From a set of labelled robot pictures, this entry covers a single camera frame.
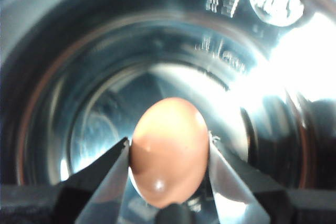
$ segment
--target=egg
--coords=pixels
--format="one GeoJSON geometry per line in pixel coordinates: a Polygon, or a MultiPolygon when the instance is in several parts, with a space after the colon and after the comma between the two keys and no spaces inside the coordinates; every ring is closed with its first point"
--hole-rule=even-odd
{"type": "Polygon", "coordinates": [[[163,99],[142,115],[133,133],[135,186],[155,207],[182,203],[200,186],[208,154],[208,129],[198,109],[181,98],[163,99]]]}

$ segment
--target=black rubber tip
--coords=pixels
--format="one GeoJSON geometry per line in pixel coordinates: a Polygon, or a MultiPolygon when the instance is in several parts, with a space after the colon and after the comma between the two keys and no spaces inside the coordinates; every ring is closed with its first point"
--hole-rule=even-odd
{"type": "Polygon", "coordinates": [[[155,216],[155,224],[192,224],[193,213],[186,205],[170,204],[161,209],[155,216]]]}

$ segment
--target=reflective metal surface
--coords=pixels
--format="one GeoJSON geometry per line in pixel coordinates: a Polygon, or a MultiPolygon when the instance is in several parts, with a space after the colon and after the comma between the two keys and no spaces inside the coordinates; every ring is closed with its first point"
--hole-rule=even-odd
{"type": "Polygon", "coordinates": [[[270,217],[210,139],[209,177],[221,224],[270,223],[270,217]]]}
{"type": "Polygon", "coordinates": [[[65,180],[178,96],[219,148],[335,189],[335,1],[253,1],[1,0],[2,182],[65,180]]]}
{"type": "Polygon", "coordinates": [[[76,224],[116,223],[128,171],[129,142],[76,219],[76,224]]]}

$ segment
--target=brown egg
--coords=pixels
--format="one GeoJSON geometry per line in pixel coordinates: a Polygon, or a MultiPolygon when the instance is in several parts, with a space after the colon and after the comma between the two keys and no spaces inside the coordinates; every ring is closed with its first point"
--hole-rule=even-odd
{"type": "Polygon", "coordinates": [[[208,130],[197,108],[181,98],[151,106],[135,127],[130,166],[141,196],[163,208],[194,194],[204,177],[208,130]]]}

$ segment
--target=metal tongs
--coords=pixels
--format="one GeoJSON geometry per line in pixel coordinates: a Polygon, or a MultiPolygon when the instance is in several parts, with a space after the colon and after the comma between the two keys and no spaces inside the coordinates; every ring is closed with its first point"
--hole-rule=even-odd
{"type": "MultiPolygon", "coordinates": [[[[82,209],[76,224],[154,223],[160,210],[147,204],[133,188],[129,177],[129,140],[122,141],[120,156],[82,209]]],[[[209,144],[208,174],[213,198],[201,197],[200,207],[194,212],[194,223],[218,223],[218,220],[221,224],[270,223],[266,211],[215,142],[211,139],[209,144]]]]}

